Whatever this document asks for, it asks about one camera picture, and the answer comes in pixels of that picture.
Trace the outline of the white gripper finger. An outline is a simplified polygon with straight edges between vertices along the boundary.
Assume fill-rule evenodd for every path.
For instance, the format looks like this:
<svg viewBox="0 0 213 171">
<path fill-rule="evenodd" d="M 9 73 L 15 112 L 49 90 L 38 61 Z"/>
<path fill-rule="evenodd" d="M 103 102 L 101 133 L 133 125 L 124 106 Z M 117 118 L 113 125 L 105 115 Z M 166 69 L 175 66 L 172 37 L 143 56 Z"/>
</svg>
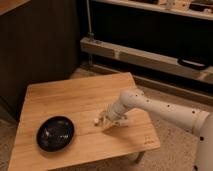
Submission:
<svg viewBox="0 0 213 171">
<path fill-rule="evenodd" d="M 116 125 L 115 122 L 111 122 L 111 121 L 109 121 L 109 120 L 106 120 L 106 121 L 104 121 L 103 124 L 102 124 L 102 129 L 103 129 L 103 130 L 107 130 L 107 129 L 109 129 L 109 128 L 115 126 L 115 125 Z"/>
<path fill-rule="evenodd" d="M 102 111 L 99 115 L 99 119 L 103 120 L 104 118 L 106 118 L 106 114 L 107 114 L 107 112 L 105 110 Z"/>
</svg>

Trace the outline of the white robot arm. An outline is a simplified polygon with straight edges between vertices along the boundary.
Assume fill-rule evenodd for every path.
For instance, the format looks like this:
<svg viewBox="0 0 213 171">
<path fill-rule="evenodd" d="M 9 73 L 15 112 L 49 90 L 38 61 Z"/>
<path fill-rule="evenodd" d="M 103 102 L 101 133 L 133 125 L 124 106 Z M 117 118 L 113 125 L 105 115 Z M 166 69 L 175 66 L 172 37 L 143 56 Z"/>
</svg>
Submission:
<svg viewBox="0 0 213 171">
<path fill-rule="evenodd" d="M 140 89 L 124 90 L 103 111 L 96 123 L 103 130 L 128 123 L 126 113 L 137 108 L 163 119 L 199 137 L 193 171 L 213 171 L 213 112 L 164 102 L 147 97 Z"/>
</svg>

